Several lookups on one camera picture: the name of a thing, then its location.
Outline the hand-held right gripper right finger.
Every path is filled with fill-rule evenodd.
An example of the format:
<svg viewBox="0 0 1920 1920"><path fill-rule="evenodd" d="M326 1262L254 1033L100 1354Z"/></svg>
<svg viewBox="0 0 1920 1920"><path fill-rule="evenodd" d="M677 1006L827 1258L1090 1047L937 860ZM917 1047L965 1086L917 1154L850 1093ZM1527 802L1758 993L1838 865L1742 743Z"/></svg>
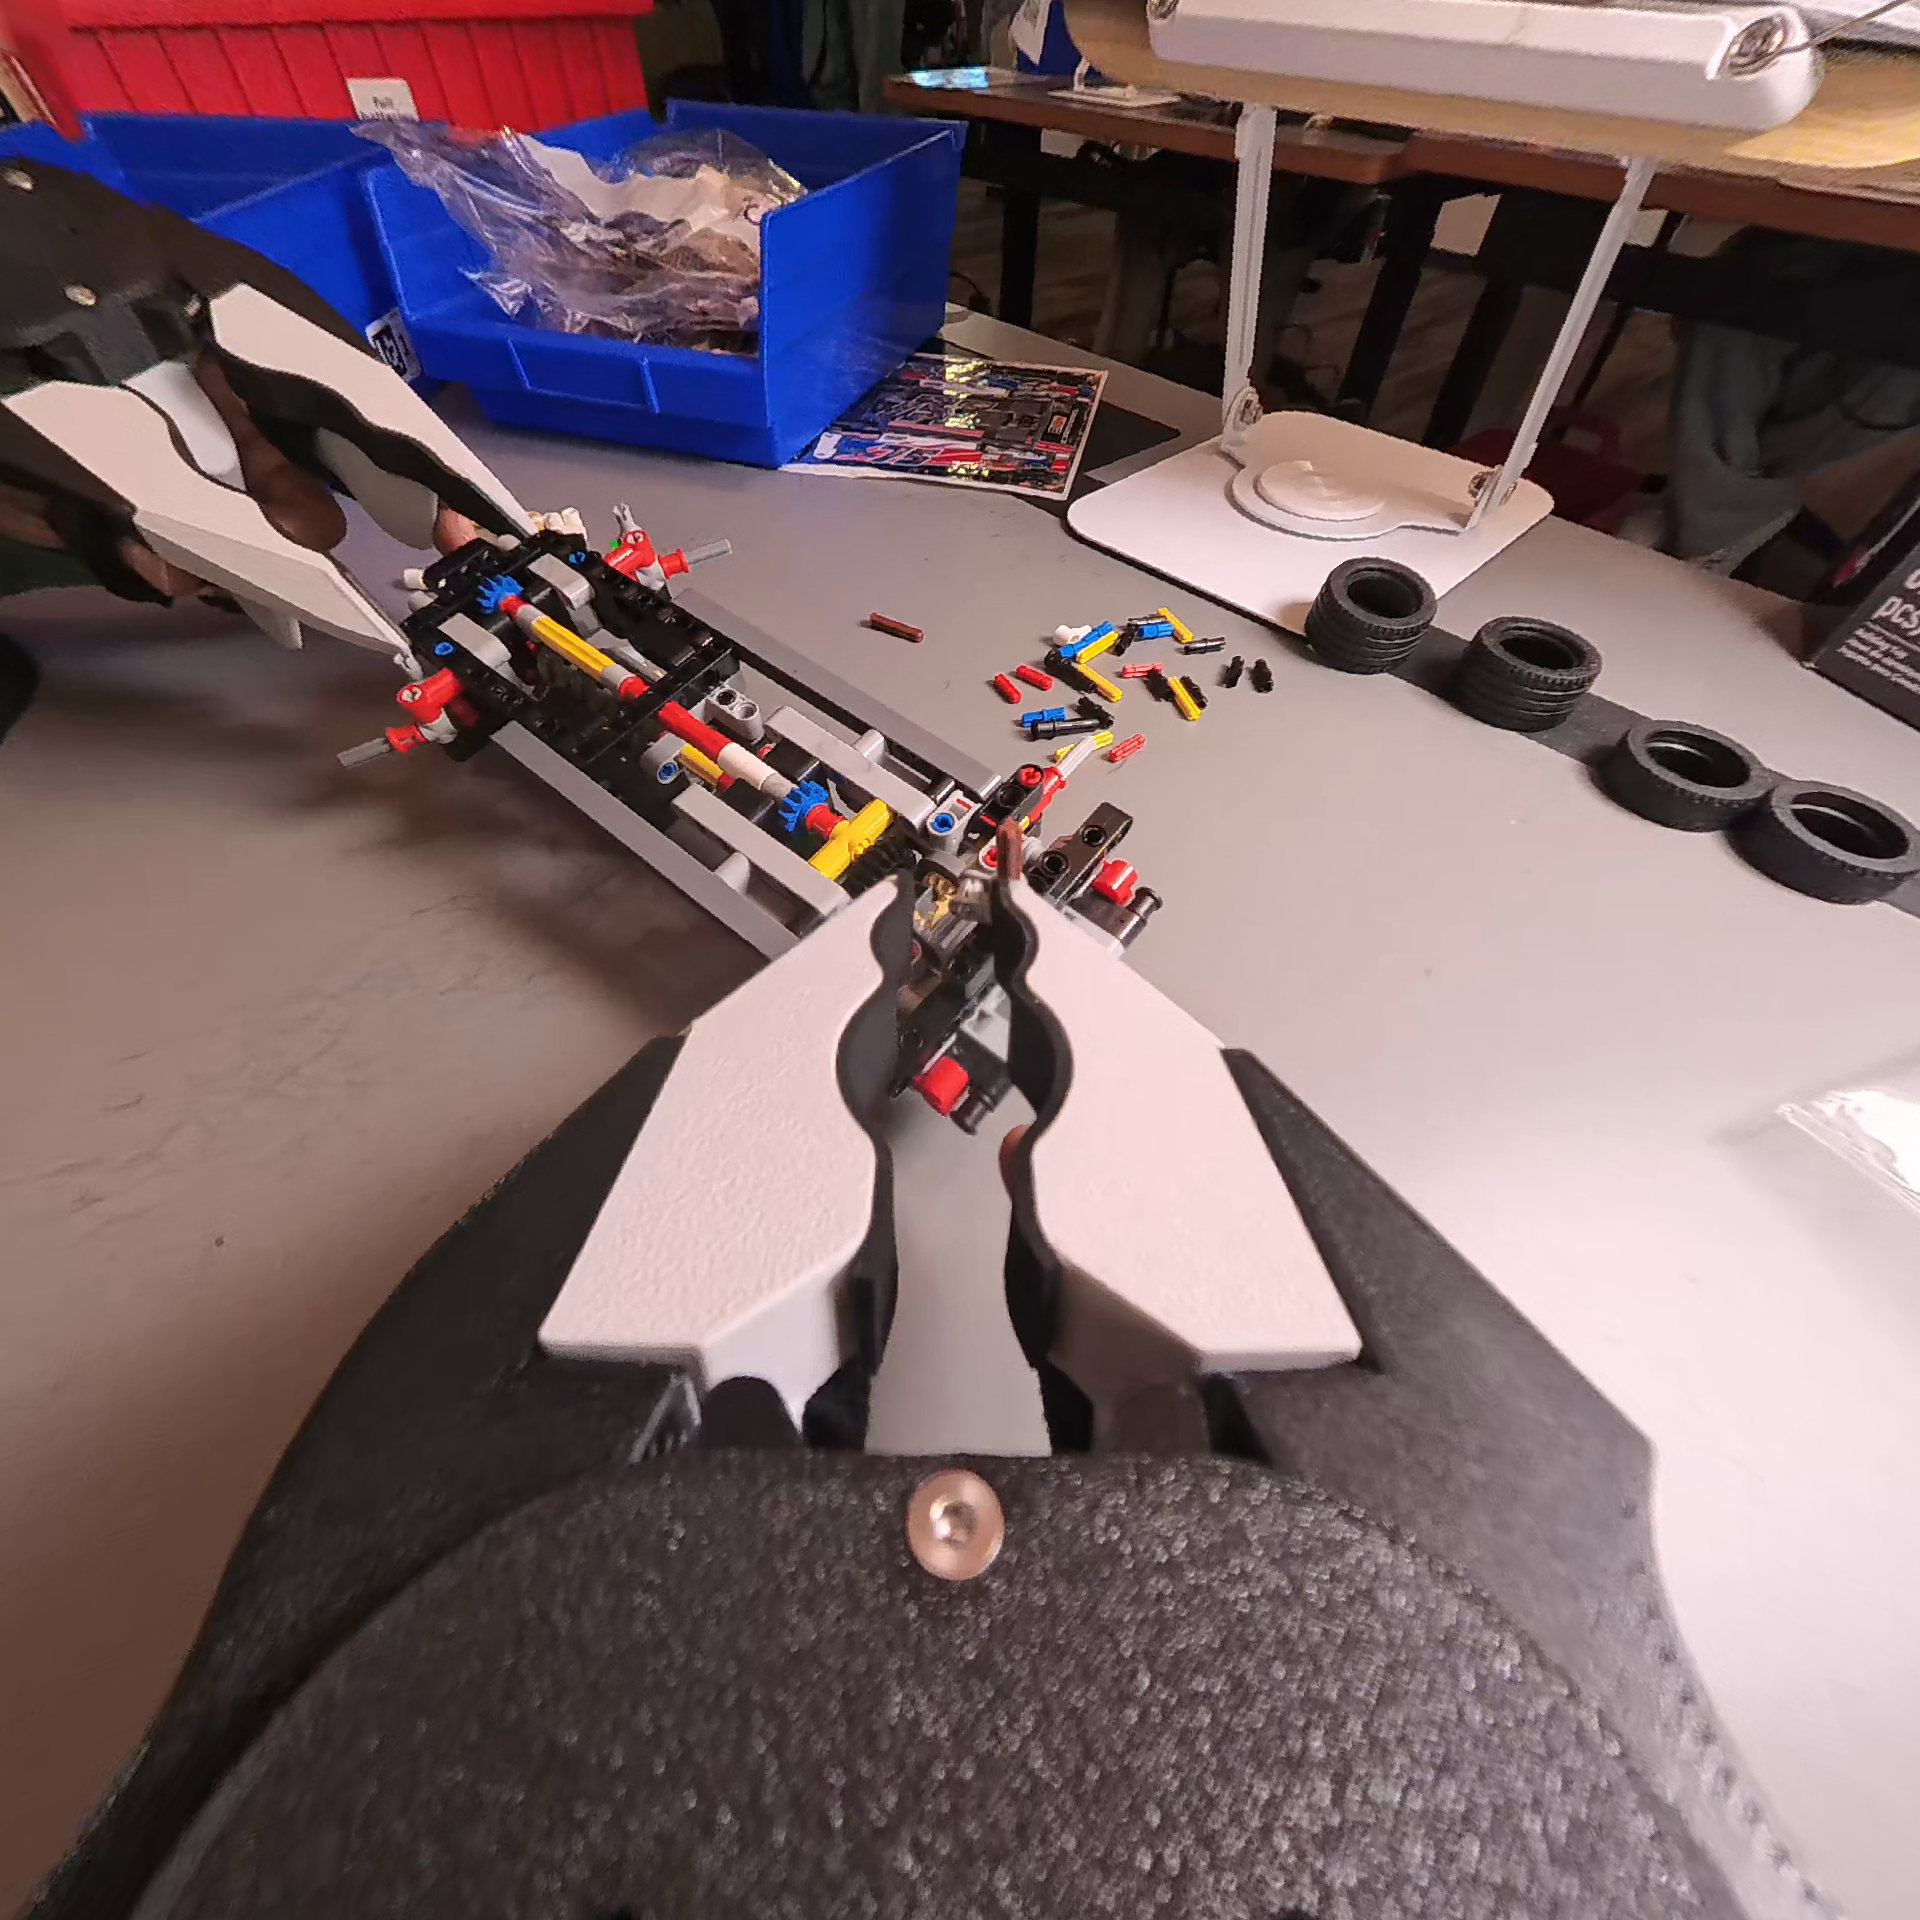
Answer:
<svg viewBox="0 0 1920 1920"><path fill-rule="evenodd" d="M1009 1071L1034 1105L1009 1228L1009 1323L1058 1450L1121 1404L1214 1375L1365 1354L1272 1141L1202 1021L1036 887L997 887Z"/></svg>

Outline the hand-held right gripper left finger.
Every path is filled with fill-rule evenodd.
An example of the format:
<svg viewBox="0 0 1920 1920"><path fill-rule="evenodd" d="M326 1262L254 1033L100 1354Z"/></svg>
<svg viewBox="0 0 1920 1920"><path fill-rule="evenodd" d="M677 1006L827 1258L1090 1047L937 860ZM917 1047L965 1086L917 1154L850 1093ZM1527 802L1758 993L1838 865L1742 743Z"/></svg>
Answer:
<svg viewBox="0 0 1920 1920"><path fill-rule="evenodd" d="M891 879L683 1033L547 1354L767 1380L810 1444L865 1444L900 1289L886 1134L905 970L914 887Z"/></svg>

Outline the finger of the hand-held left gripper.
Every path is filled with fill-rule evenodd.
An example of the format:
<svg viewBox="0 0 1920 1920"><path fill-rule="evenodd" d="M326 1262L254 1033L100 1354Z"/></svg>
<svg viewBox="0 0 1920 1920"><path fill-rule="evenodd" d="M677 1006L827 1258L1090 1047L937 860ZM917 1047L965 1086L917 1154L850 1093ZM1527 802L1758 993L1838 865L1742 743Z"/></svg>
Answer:
<svg viewBox="0 0 1920 1920"><path fill-rule="evenodd" d="M124 515L164 561L225 587L270 634L318 626L417 670L412 634L326 549L285 540L270 510L191 455L174 412L132 385L50 378L5 398L12 451L43 485Z"/></svg>
<svg viewBox="0 0 1920 1920"><path fill-rule="evenodd" d="M437 510L501 540L532 534L518 489L368 343L337 340L254 285L221 292L208 322L221 368L254 407L254 428L309 428L318 465L389 540L432 540Z"/></svg>

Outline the lego car chassis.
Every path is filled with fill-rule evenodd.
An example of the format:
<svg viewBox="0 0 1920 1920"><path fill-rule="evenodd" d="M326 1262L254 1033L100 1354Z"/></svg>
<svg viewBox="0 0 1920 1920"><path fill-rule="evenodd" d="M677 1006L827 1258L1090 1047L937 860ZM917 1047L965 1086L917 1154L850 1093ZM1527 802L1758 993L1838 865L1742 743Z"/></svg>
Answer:
<svg viewBox="0 0 1920 1920"><path fill-rule="evenodd" d="M759 626L687 594L734 547L483 534L395 575L417 648L395 750L507 760L759 954L792 946L886 879L971 865L1001 824L1066 824L1066 778L983 770L865 705Z"/></svg>

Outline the black lego beam subassembly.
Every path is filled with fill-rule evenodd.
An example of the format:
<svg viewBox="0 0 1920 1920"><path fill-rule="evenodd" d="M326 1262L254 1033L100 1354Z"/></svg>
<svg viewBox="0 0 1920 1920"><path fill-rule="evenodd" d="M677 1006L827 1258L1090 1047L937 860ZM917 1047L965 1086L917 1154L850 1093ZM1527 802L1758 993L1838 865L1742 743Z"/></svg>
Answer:
<svg viewBox="0 0 1920 1920"><path fill-rule="evenodd" d="M1125 954L1162 911L1162 894L1121 853L1135 810L1090 807L1079 831L1025 841L1017 879L1060 908L1096 946ZM988 871L983 841L971 865L924 860L914 894L914 962L893 993L893 1071L891 1093L924 1093L929 1116L965 1138L1012 1087L1009 1071L1009 990L988 940Z"/></svg>

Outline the clear bag of lego parts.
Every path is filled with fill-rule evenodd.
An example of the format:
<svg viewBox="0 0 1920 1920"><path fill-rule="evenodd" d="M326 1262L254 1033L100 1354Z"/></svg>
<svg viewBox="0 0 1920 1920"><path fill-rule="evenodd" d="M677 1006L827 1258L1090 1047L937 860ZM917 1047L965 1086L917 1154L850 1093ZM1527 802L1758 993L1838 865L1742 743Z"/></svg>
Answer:
<svg viewBox="0 0 1920 1920"><path fill-rule="evenodd" d="M657 127L609 162L558 135L362 118L362 139L437 195L463 280L567 340L750 356L767 219L809 183L734 127Z"/></svg>

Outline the pile of loose lego pins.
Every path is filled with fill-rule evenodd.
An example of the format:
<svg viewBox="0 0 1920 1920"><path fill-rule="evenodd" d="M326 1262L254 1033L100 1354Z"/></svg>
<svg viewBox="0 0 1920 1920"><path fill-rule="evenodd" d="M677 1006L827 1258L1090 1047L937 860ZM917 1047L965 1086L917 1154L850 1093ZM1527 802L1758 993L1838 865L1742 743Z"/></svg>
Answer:
<svg viewBox="0 0 1920 1920"><path fill-rule="evenodd" d="M1228 692L1272 699L1272 664L1156 605L1060 624L1034 660L983 676L983 692L1045 770L1125 762L1149 719L1202 725Z"/></svg>

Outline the Lego instruction booklet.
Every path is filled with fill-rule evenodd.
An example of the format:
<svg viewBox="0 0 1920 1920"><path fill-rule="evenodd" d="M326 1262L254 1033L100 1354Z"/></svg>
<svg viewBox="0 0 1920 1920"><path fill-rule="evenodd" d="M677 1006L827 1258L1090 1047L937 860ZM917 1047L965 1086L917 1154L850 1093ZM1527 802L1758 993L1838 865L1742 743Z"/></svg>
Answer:
<svg viewBox="0 0 1920 1920"><path fill-rule="evenodd" d="M929 477L1066 502L1109 373L1025 368L971 351L914 351L788 474Z"/></svg>

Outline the black rubber lego tire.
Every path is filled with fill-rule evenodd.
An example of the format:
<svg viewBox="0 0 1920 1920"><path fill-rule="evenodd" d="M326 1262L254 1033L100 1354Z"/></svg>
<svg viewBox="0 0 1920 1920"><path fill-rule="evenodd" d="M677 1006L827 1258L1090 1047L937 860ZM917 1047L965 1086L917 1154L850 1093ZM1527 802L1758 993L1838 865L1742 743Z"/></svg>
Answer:
<svg viewBox="0 0 1920 1920"><path fill-rule="evenodd" d="M1495 618L1467 648L1446 699L1506 734L1560 726L1601 679L1601 648L1546 618Z"/></svg>
<svg viewBox="0 0 1920 1920"><path fill-rule="evenodd" d="M1776 783L1742 743L1673 719L1629 725L1595 778L1605 802L1685 836L1733 831Z"/></svg>
<svg viewBox="0 0 1920 1920"><path fill-rule="evenodd" d="M1327 567L1302 639L1327 670L1393 676L1436 626L1436 587L1393 554L1348 554Z"/></svg>
<svg viewBox="0 0 1920 1920"><path fill-rule="evenodd" d="M1758 879L1834 908L1893 903L1920 871L1920 831L1841 783L1774 783L1733 841Z"/></svg>

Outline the lego race car box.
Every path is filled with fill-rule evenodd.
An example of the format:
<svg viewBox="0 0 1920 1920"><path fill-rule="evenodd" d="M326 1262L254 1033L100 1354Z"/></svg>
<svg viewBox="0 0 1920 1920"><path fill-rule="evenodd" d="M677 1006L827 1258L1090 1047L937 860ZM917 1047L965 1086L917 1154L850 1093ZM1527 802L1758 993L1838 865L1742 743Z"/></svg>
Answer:
<svg viewBox="0 0 1920 1920"><path fill-rule="evenodd" d="M1920 726L1920 489L1893 495L1802 605L1802 664Z"/></svg>

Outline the person's left hand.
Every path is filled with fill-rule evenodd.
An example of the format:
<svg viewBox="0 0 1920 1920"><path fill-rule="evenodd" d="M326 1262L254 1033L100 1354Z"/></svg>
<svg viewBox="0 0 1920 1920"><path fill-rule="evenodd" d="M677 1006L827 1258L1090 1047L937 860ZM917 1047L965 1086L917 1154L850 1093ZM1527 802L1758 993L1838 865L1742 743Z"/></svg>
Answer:
<svg viewBox="0 0 1920 1920"><path fill-rule="evenodd" d="M163 360L137 378L144 398L153 398L191 437L191 451L208 451L225 474L242 474L242 489L270 510L270 523L316 549L335 549L351 527L342 510L335 495L335 485L309 465L294 465L248 412L248 402L225 385L225 368L196 360L196 373L185 360ZM437 502L432 515L432 547L456 549L483 540L483 523L456 515L449 502ZM153 554L144 540L120 547L124 567L144 575L164 605L180 597L208 597L225 605L221 587L208 587L202 575Z"/></svg>

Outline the blue plastic bin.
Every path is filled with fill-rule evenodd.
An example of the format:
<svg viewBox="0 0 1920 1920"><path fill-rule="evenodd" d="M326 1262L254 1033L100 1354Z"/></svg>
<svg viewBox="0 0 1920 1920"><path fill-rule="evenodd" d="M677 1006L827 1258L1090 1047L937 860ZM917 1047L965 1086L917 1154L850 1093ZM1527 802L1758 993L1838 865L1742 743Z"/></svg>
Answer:
<svg viewBox="0 0 1920 1920"><path fill-rule="evenodd" d="M91 112L86 135L5 125L0 154L91 174L309 280L412 385L420 356L377 247L386 150L326 118Z"/></svg>
<svg viewBox="0 0 1920 1920"><path fill-rule="evenodd" d="M752 356L567 340L507 312L483 244L447 202L377 162L362 180L372 244L425 378L469 385L488 419L784 465L948 322L948 247L965 127L893 112L809 112L668 99L549 127L565 154L609 162L641 135L728 127L792 174L809 195L773 212L759 247Z"/></svg>

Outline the red plastic crate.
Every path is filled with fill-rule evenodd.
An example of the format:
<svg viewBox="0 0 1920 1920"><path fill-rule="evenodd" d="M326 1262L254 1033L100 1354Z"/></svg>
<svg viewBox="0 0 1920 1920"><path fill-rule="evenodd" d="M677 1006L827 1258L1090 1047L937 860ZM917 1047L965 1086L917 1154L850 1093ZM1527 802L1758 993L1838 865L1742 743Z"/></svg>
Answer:
<svg viewBox="0 0 1920 1920"><path fill-rule="evenodd" d="M5 4L5 91L78 112L558 127L648 107L648 0L53 0Z"/></svg>

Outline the empty clear plastic bag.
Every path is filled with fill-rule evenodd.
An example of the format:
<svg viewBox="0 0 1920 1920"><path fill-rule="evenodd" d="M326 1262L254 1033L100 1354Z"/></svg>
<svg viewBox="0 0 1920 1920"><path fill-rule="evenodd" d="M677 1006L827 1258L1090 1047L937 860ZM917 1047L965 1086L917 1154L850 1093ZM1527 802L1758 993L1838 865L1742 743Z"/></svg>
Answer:
<svg viewBox="0 0 1920 1920"><path fill-rule="evenodd" d="M1896 1200L1920 1207L1920 1071L1813 1087L1787 1103L1776 1119L1823 1141Z"/></svg>

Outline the white book stand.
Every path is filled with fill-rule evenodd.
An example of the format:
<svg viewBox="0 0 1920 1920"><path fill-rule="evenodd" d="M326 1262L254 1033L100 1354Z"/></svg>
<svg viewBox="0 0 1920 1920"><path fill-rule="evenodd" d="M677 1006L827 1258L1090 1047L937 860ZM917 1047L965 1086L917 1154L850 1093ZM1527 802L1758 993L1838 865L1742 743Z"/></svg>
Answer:
<svg viewBox="0 0 1920 1920"><path fill-rule="evenodd" d="M1149 0L1066 4L1113 81L1241 99L1222 431L1066 510L1066 527L1271 626L1337 561L1436 594L1546 523L1526 477L1661 164L1893 174L1915 135L1915 4ZM1455 127L1622 164L1502 465L1308 407L1264 407L1257 322L1278 112Z"/></svg>

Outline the grey green cloth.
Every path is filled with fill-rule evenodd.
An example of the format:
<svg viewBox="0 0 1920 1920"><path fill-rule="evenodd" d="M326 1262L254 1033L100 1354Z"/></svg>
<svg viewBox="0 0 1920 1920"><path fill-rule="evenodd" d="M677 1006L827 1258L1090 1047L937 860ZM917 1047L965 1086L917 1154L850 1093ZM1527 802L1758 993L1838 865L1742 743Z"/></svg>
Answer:
<svg viewBox="0 0 1920 1920"><path fill-rule="evenodd" d="M1920 373L1742 323L1678 323L1665 393L1661 549L1733 575L1808 495L1808 477L1909 437Z"/></svg>

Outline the wooden workbench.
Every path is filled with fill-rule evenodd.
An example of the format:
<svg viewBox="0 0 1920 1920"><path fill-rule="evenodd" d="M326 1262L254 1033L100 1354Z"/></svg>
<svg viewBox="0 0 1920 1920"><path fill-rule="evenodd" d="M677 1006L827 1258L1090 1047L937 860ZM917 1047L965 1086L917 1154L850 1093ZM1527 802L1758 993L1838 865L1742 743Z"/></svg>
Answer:
<svg viewBox="0 0 1920 1920"><path fill-rule="evenodd" d="M1202 239L1228 239L1232 125L1222 107L1096 107L1058 74L1017 68L905 68L886 99L924 118L965 125L965 180L988 183L1001 208L997 322L1036 323L1036 244L1045 208L1166 212ZM1422 292L1439 212L1469 195L1526 195L1513 225L1542 225L1546 208L1579 208L1579 228L1601 228L1621 174L1590 154L1502 150L1477 135L1405 135L1380 125L1308 125L1301 112L1272 127L1272 180L1294 253L1335 261L1335 239L1375 208L1380 280L1337 373L1337 407L1380 402L1387 360ZM1920 253L1915 202L1865 202L1776 180L1661 174L1642 195L1665 225L1757 225L1872 253L1872 273Z"/></svg>

